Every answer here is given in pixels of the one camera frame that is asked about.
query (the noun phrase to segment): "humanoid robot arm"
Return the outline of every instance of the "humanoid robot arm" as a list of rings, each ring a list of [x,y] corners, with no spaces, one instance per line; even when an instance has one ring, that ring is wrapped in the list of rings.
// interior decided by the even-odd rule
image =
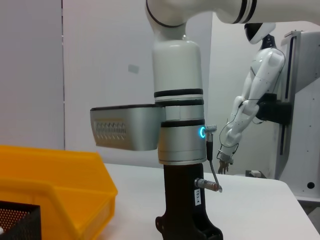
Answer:
[[[270,26],[272,23],[264,23],[260,28],[257,28],[256,24],[246,26],[252,28],[252,30],[255,29],[252,39],[249,39],[251,43],[255,44],[264,36],[266,37],[263,38],[262,47],[252,61],[241,96],[237,96],[234,100],[229,122],[225,126],[225,141],[221,143],[217,155],[220,160],[218,171],[220,174],[226,173],[228,165],[233,164],[232,156],[237,151],[242,132],[258,113],[259,106],[257,103],[259,99],[265,93],[274,91],[279,74],[285,64],[284,54],[275,48],[275,43],[272,43],[273,37],[269,35],[273,29],[266,25]]]

